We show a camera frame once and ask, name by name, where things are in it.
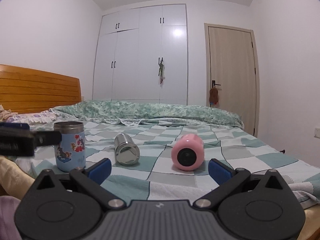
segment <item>hanging keychain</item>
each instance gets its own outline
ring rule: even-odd
[[[163,70],[164,70],[164,64],[163,64],[163,58],[162,58],[159,63],[159,74],[158,74],[158,76],[160,77],[160,84],[162,84],[163,82]]]

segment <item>checkered bed sheet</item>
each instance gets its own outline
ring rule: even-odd
[[[52,129],[53,123],[37,125],[39,130]],[[84,121],[86,167],[103,158],[112,163],[111,175],[102,187],[127,203],[132,199],[168,200],[189,199],[192,203],[218,184],[208,174],[208,162],[216,158],[232,168],[246,168],[251,173],[264,174],[277,169],[287,183],[294,183],[297,198],[311,206],[318,202],[320,169],[284,155],[240,128],[216,125],[136,126],[111,125]],[[139,162],[122,166],[115,162],[114,138],[126,133],[140,149]],[[171,149],[182,135],[194,133],[204,141],[204,162],[194,171],[181,171],[172,165]],[[33,159],[18,158],[16,163],[36,177],[43,169],[63,173],[55,164],[54,148],[41,147]]]

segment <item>silver bolt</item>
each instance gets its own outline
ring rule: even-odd
[[[114,198],[108,201],[108,205],[112,208],[120,208],[124,206],[124,202],[121,199]]]
[[[202,198],[196,201],[197,207],[206,208],[206,207],[209,207],[210,205],[211,205],[211,201],[209,199]]]

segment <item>bed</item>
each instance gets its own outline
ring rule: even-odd
[[[0,104],[19,114],[49,110],[57,119],[31,125],[51,130],[57,120],[81,120],[86,134],[87,167],[102,158],[113,164],[102,186],[126,202],[131,199],[185,199],[191,202],[218,185],[210,178],[207,162],[216,158],[233,168],[262,174],[277,169],[305,208],[306,223],[299,239],[318,239],[320,169],[283,155],[241,130],[231,113],[210,112],[206,107],[179,107],[128,102],[81,101],[79,80],[38,70],[0,65]],[[125,132],[140,148],[136,166],[123,167],[114,160],[115,136]],[[205,161],[195,171],[172,166],[171,147],[183,134],[196,133],[205,143]],[[0,184],[7,194],[21,199],[42,169],[55,166],[53,147],[36,149],[32,159],[10,161],[0,157]]]

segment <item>pink cylinder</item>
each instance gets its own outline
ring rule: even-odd
[[[186,134],[180,138],[171,151],[173,164],[180,170],[193,171],[204,160],[202,139],[196,134]]]

